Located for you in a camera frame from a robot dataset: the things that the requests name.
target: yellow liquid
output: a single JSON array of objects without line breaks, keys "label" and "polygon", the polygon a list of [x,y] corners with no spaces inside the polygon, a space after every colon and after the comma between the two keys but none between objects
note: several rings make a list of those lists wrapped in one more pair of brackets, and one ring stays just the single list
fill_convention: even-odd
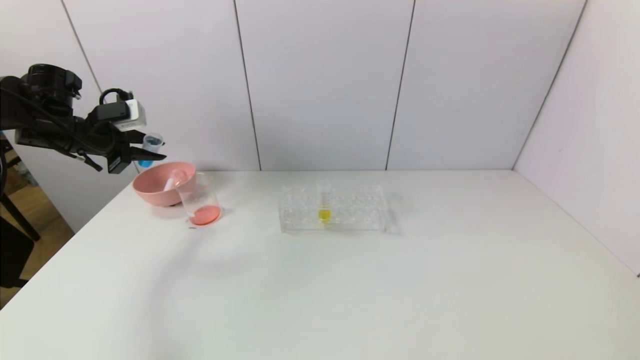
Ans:
[{"label": "yellow liquid", "polygon": [[323,224],[326,224],[331,219],[331,209],[318,209],[318,218]]}]

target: white wall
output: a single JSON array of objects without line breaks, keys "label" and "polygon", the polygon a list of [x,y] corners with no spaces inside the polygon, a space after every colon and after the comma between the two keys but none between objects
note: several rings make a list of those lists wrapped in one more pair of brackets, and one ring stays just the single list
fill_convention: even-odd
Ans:
[{"label": "white wall", "polygon": [[[83,80],[83,98],[74,113],[85,117],[100,92],[91,76],[62,4],[53,0],[0,1],[0,76],[21,77],[29,66],[50,63],[75,72]],[[13,142],[13,131],[6,132]],[[69,226],[78,231],[137,174],[96,172],[88,165],[48,149],[14,146]],[[106,160],[93,157],[106,168]]]},{"label": "white wall", "polygon": [[512,168],[583,4],[416,1],[388,169]]},{"label": "white wall", "polygon": [[133,91],[166,161],[258,170],[233,0],[65,0],[103,90]]},{"label": "white wall", "polygon": [[640,1],[589,0],[515,170],[640,273]]},{"label": "white wall", "polygon": [[413,1],[237,0],[263,170],[382,170]]}]

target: wooden floor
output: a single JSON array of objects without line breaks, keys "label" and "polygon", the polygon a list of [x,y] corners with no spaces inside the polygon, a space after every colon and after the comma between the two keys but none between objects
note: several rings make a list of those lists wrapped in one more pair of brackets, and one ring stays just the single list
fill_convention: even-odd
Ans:
[{"label": "wooden floor", "polygon": [[[9,199],[42,237],[35,242],[33,252],[22,271],[21,278],[30,279],[71,239],[74,232],[39,186],[23,187],[10,194]],[[4,206],[0,208],[0,215],[22,230]],[[0,307],[9,302],[19,290],[20,288],[0,288]]]}]

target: test tube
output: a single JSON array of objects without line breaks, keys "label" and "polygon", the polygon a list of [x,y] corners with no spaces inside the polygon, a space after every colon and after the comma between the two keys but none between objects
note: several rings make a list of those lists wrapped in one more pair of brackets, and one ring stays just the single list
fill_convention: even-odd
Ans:
[{"label": "test tube", "polygon": [[318,198],[318,219],[323,224],[331,221],[331,181],[320,180],[316,183]]},{"label": "test tube", "polygon": [[[164,139],[161,135],[149,133],[145,135],[144,139],[142,139],[142,149],[157,153],[163,143]],[[150,167],[153,163],[153,160],[138,160],[138,165],[145,168]]]},{"label": "test tube", "polygon": [[214,222],[222,214],[213,181],[207,174],[197,172],[190,179],[183,177],[175,183],[175,189],[178,190],[184,210],[193,224]]}]

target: small plastic cup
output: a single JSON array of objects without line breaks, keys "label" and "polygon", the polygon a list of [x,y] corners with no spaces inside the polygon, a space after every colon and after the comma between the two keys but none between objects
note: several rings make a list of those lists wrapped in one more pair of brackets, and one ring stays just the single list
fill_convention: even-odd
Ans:
[{"label": "small plastic cup", "polygon": [[[149,133],[142,139],[142,149],[157,153],[160,151],[160,147],[164,143],[162,135]],[[153,160],[138,160],[138,165],[141,167],[150,167],[153,164]]]},{"label": "small plastic cup", "polygon": [[212,179],[207,174],[197,172],[191,179],[178,180],[175,189],[180,194],[182,205],[191,223],[209,224],[222,215]]}]

